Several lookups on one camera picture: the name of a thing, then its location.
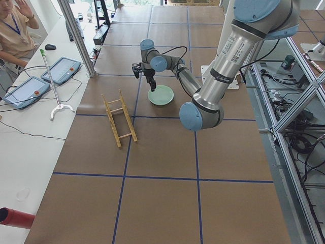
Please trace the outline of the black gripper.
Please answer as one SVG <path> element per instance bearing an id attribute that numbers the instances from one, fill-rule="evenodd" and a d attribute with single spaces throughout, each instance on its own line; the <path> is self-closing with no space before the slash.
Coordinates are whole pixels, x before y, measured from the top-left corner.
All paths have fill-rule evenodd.
<path id="1" fill-rule="evenodd" d="M 146 77 L 146 82 L 150 84 L 151 91 L 154 91 L 156 89 L 156 82 L 154 80 L 155 70 L 144 69 L 144 75 Z"/>

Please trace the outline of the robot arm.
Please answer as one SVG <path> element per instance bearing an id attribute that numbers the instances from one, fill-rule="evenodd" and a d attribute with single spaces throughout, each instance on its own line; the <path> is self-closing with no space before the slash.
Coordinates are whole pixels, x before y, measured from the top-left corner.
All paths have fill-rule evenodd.
<path id="1" fill-rule="evenodd" d="M 223 120 L 220 100 L 255 44 L 293 36 L 298 31 L 300 6 L 300 1 L 235 1 L 234 18 L 228 24 L 232 31 L 202 85 L 181 58 L 159 53 L 151 39 L 141 41 L 142 61 L 132 66 L 133 73 L 136 78 L 143 73 L 151 90 L 155 90 L 155 73 L 172 71 L 191 96 L 191 101 L 180 107 L 183 126 L 191 131 L 213 128 Z"/>

